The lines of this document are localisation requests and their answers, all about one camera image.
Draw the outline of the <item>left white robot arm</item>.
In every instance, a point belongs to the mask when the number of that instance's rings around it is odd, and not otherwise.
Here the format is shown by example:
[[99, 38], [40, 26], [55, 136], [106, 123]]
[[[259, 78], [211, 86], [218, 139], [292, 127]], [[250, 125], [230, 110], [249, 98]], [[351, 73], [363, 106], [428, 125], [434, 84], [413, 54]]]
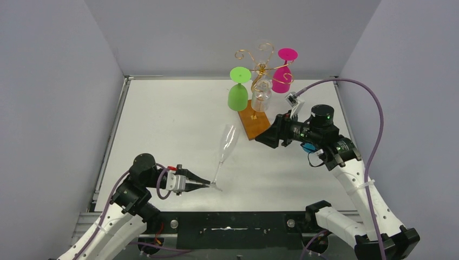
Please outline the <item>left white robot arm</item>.
[[181, 165], [164, 167], [151, 154], [139, 154], [116, 181], [99, 217], [59, 258], [114, 259], [134, 238], [160, 222], [160, 210], [149, 202], [151, 188], [181, 194], [211, 186], [211, 181]]

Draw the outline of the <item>green plastic wine glass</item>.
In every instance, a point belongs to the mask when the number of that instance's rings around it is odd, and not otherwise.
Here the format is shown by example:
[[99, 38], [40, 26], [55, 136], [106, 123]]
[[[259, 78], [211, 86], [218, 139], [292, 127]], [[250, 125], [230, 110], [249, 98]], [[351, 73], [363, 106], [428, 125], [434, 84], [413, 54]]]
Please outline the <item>green plastic wine glass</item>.
[[227, 105], [233, 111], [243, 111], [248, 103], [248, 91], [244, 83], [251, 79], [251, 72], [245, 67], [234, 67], [229, 76], [235, 85], [229, 90]]

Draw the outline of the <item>clear tall flute glass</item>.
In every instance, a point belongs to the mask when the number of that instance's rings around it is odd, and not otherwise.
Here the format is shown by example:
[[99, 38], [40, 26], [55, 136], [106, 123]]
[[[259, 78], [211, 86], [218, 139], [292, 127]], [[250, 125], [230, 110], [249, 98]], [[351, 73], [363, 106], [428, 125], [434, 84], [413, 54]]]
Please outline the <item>clear tall flute glass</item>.
[[215, 174], [213, 180], [211, 181], [210, 187], [221, 191], [222, 189], [218, 187], [217, 180], [219, 176], [219, 172], [224, 164], [224, 162], [228, 159], [228, 157], [233, 153], [238, 139], [239, 139], [240, 129], [235, 125], [226, 125], [225, 129], [221, 135], [220, 143], [219, 143], [219, 150], [218, 150], [218, 163], [215, 170]]

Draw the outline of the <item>pink plastic wine glass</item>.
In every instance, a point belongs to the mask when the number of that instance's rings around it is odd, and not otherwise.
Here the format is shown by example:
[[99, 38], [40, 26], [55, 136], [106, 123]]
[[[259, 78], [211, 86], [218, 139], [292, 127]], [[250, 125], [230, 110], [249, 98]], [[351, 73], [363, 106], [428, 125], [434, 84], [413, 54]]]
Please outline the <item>pink plastic wine glass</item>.
[[298, 57], [296, 50], [292, 48], [282, 48], [278, 51], [278, 56], [284, 60], [284, 64], [277, 67], [272, 76], [272, 90], [275, 93], [287, 93], [293, 81], [293, 75], [289, 65]]

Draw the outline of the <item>clear patterned wine glass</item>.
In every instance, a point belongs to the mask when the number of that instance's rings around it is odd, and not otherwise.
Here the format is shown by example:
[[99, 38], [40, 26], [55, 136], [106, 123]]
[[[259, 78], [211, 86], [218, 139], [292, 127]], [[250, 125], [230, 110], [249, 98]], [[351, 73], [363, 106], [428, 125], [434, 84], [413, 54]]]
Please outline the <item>clear patterned wine glass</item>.
[[268, 110], [271, 101], [272, 84], [269, 80], [258, 80], [253, 87], [251, 107], [256, 112]]

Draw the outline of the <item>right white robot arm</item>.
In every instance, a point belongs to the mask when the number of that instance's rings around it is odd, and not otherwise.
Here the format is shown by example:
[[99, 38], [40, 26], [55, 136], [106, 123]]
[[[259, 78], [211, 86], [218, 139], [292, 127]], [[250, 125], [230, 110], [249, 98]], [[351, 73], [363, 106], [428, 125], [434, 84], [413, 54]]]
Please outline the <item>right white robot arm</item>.
[[333, 123], [335, 110], [316, 105], [305, 122], [291, 111], [278, 114], [274, 123], [255, 140], [268, 147], [298, 141], [315, 153], [340, 182], [362, 222], [358, 223], [322, 200], [306, 207], [306, 221], [313, 230], [328, 230], [354, 249], [358, 259], [405, 259], [420, 240], [389, 209], [374, 185], [364, 176], [364, 162], [354, 143], [339, 134]]

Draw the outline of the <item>blue plastic wine glass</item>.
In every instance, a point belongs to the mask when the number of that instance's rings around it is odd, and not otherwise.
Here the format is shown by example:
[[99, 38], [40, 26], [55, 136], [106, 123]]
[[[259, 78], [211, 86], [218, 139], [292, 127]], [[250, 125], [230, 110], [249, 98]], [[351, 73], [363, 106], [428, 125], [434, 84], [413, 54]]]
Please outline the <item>blue plastic wine glass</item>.
[[318, 151], [317, 148], [311, 143], [306, 143], [306, 142], [301, 143], [301, 147], [304, 150], [304, 152], [306, 152], [308, 154], [315, 153], [315, 152]]

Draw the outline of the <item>clear round wine glass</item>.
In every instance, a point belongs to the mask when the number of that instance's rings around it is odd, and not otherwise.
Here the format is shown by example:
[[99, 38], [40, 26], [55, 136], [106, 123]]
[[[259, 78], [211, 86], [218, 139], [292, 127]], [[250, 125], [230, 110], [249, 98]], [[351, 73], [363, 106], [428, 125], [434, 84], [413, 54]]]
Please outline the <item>clear round wine glass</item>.
[[253, 72], [253, 75], [257, 77], [259, 76], [258, 70], [262, 67], [262, 65], [265, 66], [265, 69], [270, 69], [269, 62], [272, 55], [274, 54], [275, 48], [271, 41], [265, 39], [257, 40], [254, 46], [255, 71]]

